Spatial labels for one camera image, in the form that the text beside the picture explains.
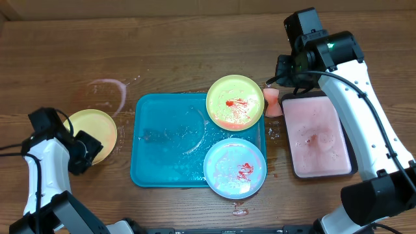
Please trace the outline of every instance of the yellow plate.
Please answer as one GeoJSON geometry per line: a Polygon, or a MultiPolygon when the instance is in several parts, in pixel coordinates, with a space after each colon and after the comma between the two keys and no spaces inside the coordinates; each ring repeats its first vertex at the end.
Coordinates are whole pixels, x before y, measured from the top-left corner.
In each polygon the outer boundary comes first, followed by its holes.
{"type": "Polygon", "coordinates": [[[207,112],[218,126],[241,131],[253,126],[263,114],[265,100],[260,87],[242,75],[217,80],[207,94],[207,112]]]}
{"type": "MultiPolygon", "coordinates": [[[[73,135],[76,136],[82,130],[103,145],[103,149],[97,154],[92,164],[97,164],[104,160],[112,151],[117,141],[117,127],[114,120],[100,110],[81,110],[70,116],[73,125],[73,135]]],[[[70,125],[66,120],[64,126],[69,129],[70,125]]]]}

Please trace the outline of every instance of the pink sponge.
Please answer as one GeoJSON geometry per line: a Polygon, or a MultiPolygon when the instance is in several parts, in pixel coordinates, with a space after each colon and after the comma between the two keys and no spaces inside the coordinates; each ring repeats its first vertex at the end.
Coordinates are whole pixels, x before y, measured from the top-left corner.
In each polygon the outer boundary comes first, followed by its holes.
{"type": "Polygon", "coordinates": [[[266,117],[271,118],[283,115],[278,101],[279,90],[275,88],[265,88],[263,89],[263,95],[268,103],[265,114],[266,117]]]}

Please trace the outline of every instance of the black container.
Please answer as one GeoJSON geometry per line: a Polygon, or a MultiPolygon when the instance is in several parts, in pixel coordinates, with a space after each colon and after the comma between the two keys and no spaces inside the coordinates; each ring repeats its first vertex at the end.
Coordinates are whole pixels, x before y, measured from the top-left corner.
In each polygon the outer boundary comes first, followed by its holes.
{"type": "MultiPolygon", "coordinates": [[[[285,120],[285,124],[286,124],[286,119],[285,119],[285,109],[283,108],[283,102],[285,100],[288,99],[298,99],[298,98],[315,98],[315,97],[323,97],[326,96],[326,94],[323,91],[316,91],[316,92],[308,92],[306,94],[298,94],[298,95],[293,95],[293,94],[285,94],[282,99],[281,99],[281,107],[283,110],[283,119],[285,120]]],[[[292,160],[292,170],[293,170],[293,174],[299,178],[299,179],[314,179],[314,178],[320,178],[320,177],[339,177],[339,176],[345,176],[345,175],[352,175],[355,174],[358,171],[358,165],[357,165],[357,159],[356,159],[356,155],[354,153],[354,150],[352,149],[352,145],[351,145],[351,141],[348,137],[348,135],[345,132],[343,123],[340,121],[341,123],[341,128],[343,130],[343,134],[344,134],[344,139],[345,139],[345,145],[346,145],[346,150],[348,152],[348,156],[350,158],[350,163],[351,163],[351,172],[347,173],[347,174],[340,174],[340,175],[325,175],[325,176],[317,176],[317,177],[300,177],[296,174],[295,170],[294,170],[294,162],[293,162],[293,157],[292,157],[292,151],[291,151],[291,144],[290,144],[290,139],[289,139],[289,132],[287,130],[286,127],[286,135],[287,135],[287,144],[288,144],[288,148],[289,148],[289,154],[291,156],[291,160],[292,160]]]]}

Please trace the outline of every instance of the blue tray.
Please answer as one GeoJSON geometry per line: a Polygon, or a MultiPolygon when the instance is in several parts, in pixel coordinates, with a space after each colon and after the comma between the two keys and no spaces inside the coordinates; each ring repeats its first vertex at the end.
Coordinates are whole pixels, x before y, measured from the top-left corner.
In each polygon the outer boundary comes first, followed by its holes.
{"type": "Polygon", "coordinates": [[[205,154],[225,138],[256,145],[266,159],[262,116],[244,131],[227,131],[208,116],[207,94],[148,94],[136,106],[130,176],[141,187],[208,187],[205,154]]]}

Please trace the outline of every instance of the wooden table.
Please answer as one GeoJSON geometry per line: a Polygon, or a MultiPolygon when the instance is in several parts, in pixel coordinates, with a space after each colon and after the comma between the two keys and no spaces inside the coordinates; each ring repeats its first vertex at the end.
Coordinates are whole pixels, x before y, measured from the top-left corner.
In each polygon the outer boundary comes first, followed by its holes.
{"type": "MultiPolygon", "coordinates": [[[[114,117],[116,149],[84,175],[70,175],[73,194],[105,224],[123,217],[147,228],[310,224],[340,205],[341,188],[360,178],[296,179],[283,118],[266,121],[268,177],[240,206],[250,211],[246,216],[233,216],[233,201],[209,188],[146,189],[129,175],[136,102],[148,93],[207,91],[218,78],[236,73],[263,86],[278,55],[290,53],[283,28],[289,14],[7,22],[0,37],[0,145],[27,138],[33,131],[27,114],[41,106],[68,114],[87,108],[114,114],[121,100],[117,87],[88,84],[116,79],[127,85],[125,105],[114,117]]],[[[331,33],[354,33],[387,117],[407,149],[416,152],[416,12],[320,18],[331,33]]],[[[27,202],[28,169],[20,157],[0,161],[0,232],[7,233],[27,202]]],[[[384,224],[413,233],[415,219],[416,211],[408,211],[384,224]]]]}

